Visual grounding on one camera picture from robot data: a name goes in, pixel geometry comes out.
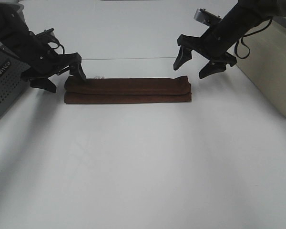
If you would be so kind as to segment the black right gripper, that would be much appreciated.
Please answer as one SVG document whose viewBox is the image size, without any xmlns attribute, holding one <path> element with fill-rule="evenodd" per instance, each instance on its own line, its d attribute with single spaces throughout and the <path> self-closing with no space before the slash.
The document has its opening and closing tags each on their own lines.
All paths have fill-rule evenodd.
<svg viewBox="0 0 286 229">
<path fill-rule="evenodd" d="M 180 50 L 173 64 L 174 70 L 178 70 L 184 63 L 192 59 L 192 51 L 196 51 L 210 60 L 199 72 L 200 79 L 224 72 L 226 64 L 234 66 L 237 60 L 227 50 L 235 42 L 236 31 L 236 23 L 220 22 L 207 29 L 201 37 L 181 34 L 177 39 Z"/>
</svg>

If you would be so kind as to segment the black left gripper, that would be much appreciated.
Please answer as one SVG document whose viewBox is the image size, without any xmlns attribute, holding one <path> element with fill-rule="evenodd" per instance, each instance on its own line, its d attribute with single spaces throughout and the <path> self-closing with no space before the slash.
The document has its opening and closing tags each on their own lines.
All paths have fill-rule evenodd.
<svg viewBox="0 0 286 229">
<path fill-rule="evenodd" d="M 86 81 L 86 75 L 82 69 L 82 57 L 77 52 L 58 54 L 56 59 L 39 59 L 28 70 L 24 71 L 20 78 L 29 80 L 32 88 L 56 93 L 56 85 L 48 78 L 66 71 L 70 71 L 70 75 L 77 79 Z"/>
</svg>

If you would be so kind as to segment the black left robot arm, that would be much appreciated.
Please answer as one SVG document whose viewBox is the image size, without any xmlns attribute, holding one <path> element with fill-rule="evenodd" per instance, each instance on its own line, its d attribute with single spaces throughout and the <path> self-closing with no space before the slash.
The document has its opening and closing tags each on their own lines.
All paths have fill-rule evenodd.
<svg viewBox="0 0 286 229">
<path fill-rule="evenodd" d="M 56 50 L 64 49 L 64 46 L 53 31 L 54 29 L 48 29 L 34 34 L 10 4 L 0 3 L 0 43 L 9 49 L 7 52 L 0 48 L 0 51 L 29 66 L 21 74 L 23 81 L 29 82 L 32 88 L 51 93 L 57 89 L 49 79 L 55 74 L 69 71 L 70 75 L 86 81 L 82 57 L 77 52 L 58 54 Z"/>
</svg>

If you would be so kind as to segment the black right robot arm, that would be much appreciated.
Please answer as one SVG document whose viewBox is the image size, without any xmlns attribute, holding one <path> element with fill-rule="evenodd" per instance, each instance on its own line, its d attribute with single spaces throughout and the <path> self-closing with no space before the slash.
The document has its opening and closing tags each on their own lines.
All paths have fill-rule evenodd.
<svg viewBox="0 0 286 229">
<path fill-rule="evenodd" d="M 228 53 L 228 49 L 253 27 L 272 19 L 280 12 L 277 0 L 240 0 L 220 18 L 205 9 L 198 9 L 194 19 L 208 26 L 200 37 L 180 35 L 177 44 L 180 47 L 173 64 L 178 70 L 192 59 L 192 51 L 208 59 L 208 64 L 199 72 L 201 79 L 226 70 L 227 65 L 234 66 L 237 59 Z"/>
</svg>

